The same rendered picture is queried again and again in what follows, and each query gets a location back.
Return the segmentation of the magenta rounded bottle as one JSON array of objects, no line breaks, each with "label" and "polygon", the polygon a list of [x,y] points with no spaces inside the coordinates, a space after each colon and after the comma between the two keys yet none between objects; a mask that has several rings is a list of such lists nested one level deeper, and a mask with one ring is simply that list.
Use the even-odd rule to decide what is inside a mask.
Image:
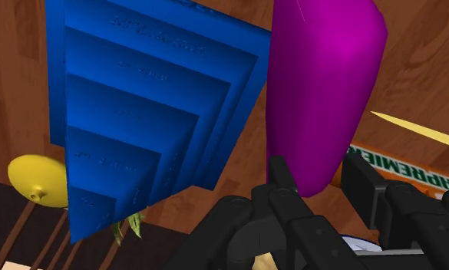
[{"label": "magenta rounded bottle", "polygon": [[375,86],[388,32],[373,0],[275,0],[266,92],[270,156],[300,196],[330,184]]}]

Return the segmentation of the pale yellow flat blade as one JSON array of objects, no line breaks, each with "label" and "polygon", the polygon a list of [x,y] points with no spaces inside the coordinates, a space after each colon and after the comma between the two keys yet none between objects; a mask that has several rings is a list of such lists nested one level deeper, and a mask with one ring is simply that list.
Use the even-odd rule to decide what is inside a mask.
[{"label": "pale yellow flat blade", "polygon": [[372,113],[374,115],[380,117],[381,119],[384,119],[390,123],[398,125],[399,127],[403,127],[405,129],[411,130],[411,131],[418,133],[422,136],[431,138],[432,140],[436,140],[440,143],[443,143],[443,144],[446,144],[449,146],[449,135],[448,134],[442,133],[437,130],[432,130],[428,127],[424,127],[419,124],[412,123],[407,120],[402,120],[400,118],[393,117],[393,116],[390,116],[387,114],[383,114],[383,113],[379,113],[379,112],[375,112],[375,111],[372,111]]}]

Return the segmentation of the brown wooden table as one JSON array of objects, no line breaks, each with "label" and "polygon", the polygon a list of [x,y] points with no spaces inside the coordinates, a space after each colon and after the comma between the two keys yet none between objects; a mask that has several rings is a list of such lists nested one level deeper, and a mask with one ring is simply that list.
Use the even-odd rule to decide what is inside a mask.
[{"label": "brown wooden table", "polygon": [[[383,119],[392,115],[449,134],[449,0],[375,0],[388,40],[355,139],[449,173],[449,146]],[[264,97],[249,116],[214,191],[191,187],[146,210],[146,220],[191,232],[222,196],[248,196],[266,180]],[[43,0],[0,0],[0,182],[16,156],[62,160],[49,142]]]}]

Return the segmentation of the blue stepped block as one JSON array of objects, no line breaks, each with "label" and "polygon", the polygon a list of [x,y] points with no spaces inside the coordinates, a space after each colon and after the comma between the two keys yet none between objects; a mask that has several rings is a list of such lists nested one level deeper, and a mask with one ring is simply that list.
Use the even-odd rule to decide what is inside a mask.
[{"label": "blue stepped block", "polygon": [[214,188],[265,85],[270,32],[193,0],[44,1],[71,241]]}]

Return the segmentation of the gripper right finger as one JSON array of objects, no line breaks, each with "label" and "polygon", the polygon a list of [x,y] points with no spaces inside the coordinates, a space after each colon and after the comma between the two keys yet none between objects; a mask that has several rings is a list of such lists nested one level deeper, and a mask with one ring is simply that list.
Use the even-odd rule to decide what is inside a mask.
[{"label": "gripper right finger", "polygon": [[416,242],[434,270],[449,270],[449,190],[426,196],[399,180],[384,179],[359,153],[342,161],[341,190],[383,249],[409,249]]}]

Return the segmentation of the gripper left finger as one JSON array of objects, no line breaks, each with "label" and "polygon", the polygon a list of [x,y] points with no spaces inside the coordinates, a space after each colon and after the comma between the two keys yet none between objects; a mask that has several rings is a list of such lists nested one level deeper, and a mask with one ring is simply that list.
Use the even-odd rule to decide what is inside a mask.
[{"label": "gripper left finger", "polygon": [[271,156],[268,169],[270,182],[251,198],[219,199],[163,270],[252,270],[267,252],[281,255],[284,270],[368,270],[299,196],[284,157]]}]

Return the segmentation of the brown wooden chair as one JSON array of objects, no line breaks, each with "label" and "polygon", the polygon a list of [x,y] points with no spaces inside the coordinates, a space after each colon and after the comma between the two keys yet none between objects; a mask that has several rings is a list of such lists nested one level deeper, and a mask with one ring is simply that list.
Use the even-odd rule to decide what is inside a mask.
[{"label": "brown wooden chair", "polygon": [[0,270],[111,270],[118,250],[110,229],[72,244],[65,209],[13,202],[0,212]]}]

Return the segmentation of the orange box with green band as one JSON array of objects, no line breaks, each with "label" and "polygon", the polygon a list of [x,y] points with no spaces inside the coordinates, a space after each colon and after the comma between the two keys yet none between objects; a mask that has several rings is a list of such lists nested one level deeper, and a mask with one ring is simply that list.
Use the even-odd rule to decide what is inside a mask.
[{"label": "orange box with green band", "polygon": [[442,199],[449,190],[449,176],[432,168],[424,168],[408,163],[395,156],[369,149],[359,144],[351,144],[347,153],[359,153],[385,179],[408,182],[418,190],[435,199]]}]

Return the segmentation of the yellow round fruit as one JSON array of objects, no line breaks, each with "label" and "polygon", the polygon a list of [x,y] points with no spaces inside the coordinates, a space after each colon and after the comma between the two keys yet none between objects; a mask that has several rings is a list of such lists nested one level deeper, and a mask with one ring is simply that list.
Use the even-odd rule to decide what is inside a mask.
[{"label": "yellow round fruit", "polygon": [[53,158],[25,154],[8,165],[11,185],[26,199],[41,206],[68,207],[65,165]]}]

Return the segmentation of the green leafy plant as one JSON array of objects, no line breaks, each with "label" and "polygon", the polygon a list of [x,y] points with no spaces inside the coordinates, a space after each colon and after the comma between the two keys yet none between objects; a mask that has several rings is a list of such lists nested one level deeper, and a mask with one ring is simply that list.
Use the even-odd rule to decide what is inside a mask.
[{"label": "green leafy plant", "polygon": [[[136,212],[133,215],[127,217],[127,221],[129,223],[130,228],[132,229],[132,231],[134,232],[136,237],[138,237],[140,239],[142,238],[140,226],[141,226],[143,218],[144,218],[144,215],[141,212]],[[112,232],[114,235],[114,241],[118,245],[121,245],[122,240],[124,239],[121,221],[113,223],[111,225],[111,229],[112,229]]]}]

